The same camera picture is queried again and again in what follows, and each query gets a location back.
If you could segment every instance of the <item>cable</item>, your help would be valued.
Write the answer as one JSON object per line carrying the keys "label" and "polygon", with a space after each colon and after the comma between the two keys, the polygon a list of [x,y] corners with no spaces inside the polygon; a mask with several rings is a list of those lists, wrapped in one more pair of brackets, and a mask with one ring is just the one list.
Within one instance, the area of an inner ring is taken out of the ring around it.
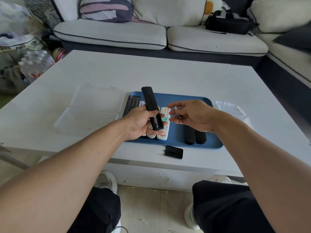
{"label": "cable", "polygon": [[115,228],[111,231],[111,233],[112,233],[115,229],[117,229],[117,228],[123,228],[123,229],[126,230],[126,232],[128,233],[128,230],[127,230],[125,227],[123,227],[123,226],[115,227]]}

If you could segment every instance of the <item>black remote control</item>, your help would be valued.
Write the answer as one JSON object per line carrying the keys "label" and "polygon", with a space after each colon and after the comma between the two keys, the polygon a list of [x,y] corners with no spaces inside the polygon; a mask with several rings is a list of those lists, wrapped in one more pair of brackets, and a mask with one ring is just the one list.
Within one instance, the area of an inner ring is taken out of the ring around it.
{"label": "black remote control", "polygon": [[204,144],[206,142],[206,133],[195,130],[195,139],[198,144]]}
{"label": "black remote control", "polygon": [[[159,107],[156,102],[156,98],[153,93],[152,87],[142,87],[142,94],[144,95],[144,98],[145,98],[147,110],[148,111],[154,111],[154,110],[159,111]],[[163,125],[160,113],[158,113],[155,117],[151,117],[150,122],[152,125],[152,129],[154,131],[159,131],[159,130],[164,129],[164,125]]]}
{"label": "black remote control", "polygon": [[196,142],[195,129],[184,125],[184,137],[187,145],[193,145]]}
{"label": "black remote control", "polygon": [[126,102],[123,116],[126,116],[132,109],[139,106],[140,96],[129,96]]}

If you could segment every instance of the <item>forearm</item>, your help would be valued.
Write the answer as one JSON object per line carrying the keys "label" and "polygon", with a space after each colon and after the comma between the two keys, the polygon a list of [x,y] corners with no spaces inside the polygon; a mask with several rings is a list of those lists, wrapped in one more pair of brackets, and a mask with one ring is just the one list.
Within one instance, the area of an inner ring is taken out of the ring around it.
{"label": "forearm", "polygon": [[217,124],[215,133],[236,161],[274,230],[310,232],[310,166],[228,114],[222,113]]}
{"label": "forearm", "polygon": [[124,141],[123,131],[116,121],[4,184],[1,230],[66,232],[100,171]]}

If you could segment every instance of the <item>hand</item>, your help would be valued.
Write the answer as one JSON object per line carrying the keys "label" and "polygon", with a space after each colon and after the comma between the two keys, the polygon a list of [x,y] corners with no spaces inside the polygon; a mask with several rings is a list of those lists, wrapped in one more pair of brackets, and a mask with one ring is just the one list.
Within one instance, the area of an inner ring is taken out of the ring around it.
{"label": "hand", "polygon": [[169,120],[176,124],[188,125],[201,132],[214,132],[215,119],[221,111],[210,107],[201,100],[178,101],[167,105],[169,108],[183,107],[171,110],[170,115],[179,114],[183,118],[173,116]]}
{"label": "hand", "polygon": [[124,120],[127,126],[126,140],[135,140],[143,134],[155,134],[155,135],[164,135],[164,131],[154,131],[153,129],[147,128],[151,126],[151,122],[148,121],[148,118],[156,116],[159,111],[146,111],[146,106],[139,106],[131,110],[125,117],[121,118]]}

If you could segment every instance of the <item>white cushion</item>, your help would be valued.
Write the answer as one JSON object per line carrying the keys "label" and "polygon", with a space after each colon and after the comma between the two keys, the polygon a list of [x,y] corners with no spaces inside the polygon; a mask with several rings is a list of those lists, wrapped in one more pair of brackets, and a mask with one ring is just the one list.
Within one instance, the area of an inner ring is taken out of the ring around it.
{"label": "white cushion", "polygon": [[206,0],[132,0],[134,15],[165,27],[198,26]]}
{"label": "white cushion", "polygon": [[161,50],[165,27],[149,23],[106,23],[87,19],[62,22],[54,28],[60,39],[77,43]]}
{"label": "white cushion", "polygon": [[261,33],[284,33],[311,21],[311,0],[254,0],[247,14]]}
{"label": "white cushion", "polygon": [[167,30],[169,48],[232,55],[263,56],[268,47],[256,36],[212,33],[205,26],[171,27]]}
{"label": "white cushion", "polygon": [[267,56],[311,88],[311,54],[273,42],[279,34],[257,34],[269,47]]}
{"label": "white cushion", "polygon": [[57,9],[64,21],[70,21],[79,18],[80,2],[81,0],[54,0],[54,3],[57,6]]}

